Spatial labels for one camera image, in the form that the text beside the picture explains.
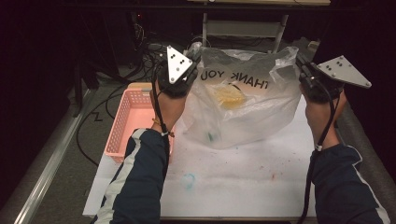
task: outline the sleeve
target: sleeve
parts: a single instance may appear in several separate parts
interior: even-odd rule
[[[318,156],[312,180],[318,223],[390,223],[387,211],[358,171],[361,161],[355,148],[344,145]]]
[[[135,130],[92,223],[160,223],[166,165],[161,135],[150,129]]]

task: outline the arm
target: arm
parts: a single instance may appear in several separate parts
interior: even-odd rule
[[[314,168],[319,223],[390,223],[388,214],[359,173],[362,158],[353,147],[325,149]]]
[[[183,113],[186,97],[158,97],[163,122],[168,130]],[[137,129],[128,141],[125,159],[107,187],[102,207],[92,221],[102,223],[160,223],[163,171],[166,170],[165,143],[161,126]]]
[[[311,102],[303,89],[302,92],[307,102],[305,114],[316,144],[328,122],[330,108],[328,104]],[[334,121],[346,103],[347,98],[342,92]],[[340,144],[332,124],[313,171],[319,223],[390,223],[387,212],[361,178],[361,161],[355,148]]]

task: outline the plastic bag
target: plastic bag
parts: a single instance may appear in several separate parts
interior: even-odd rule
[[[268,137],[288,125],[301,98],[298,49],[277,54],[202,48],[182,119],[185,134],[213,148]]]

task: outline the blue stain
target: blue stain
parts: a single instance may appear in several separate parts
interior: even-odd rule
[[[192,189],[194,182],[195,182],[195,175],[193,174],[183,175],[183,178],[181,179],[181,183],[185,189]]]

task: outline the pink basket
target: pink basket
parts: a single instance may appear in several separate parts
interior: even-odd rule
[[[134,130],[150,128],[153,123],[155,115],[149,97],[150,91],[150,83],[133,83],[122,95],[105,147],[105,154],[117,163],[123,162],[126,145]],[[172,137],[169,137],[169,143],[172,153]]]

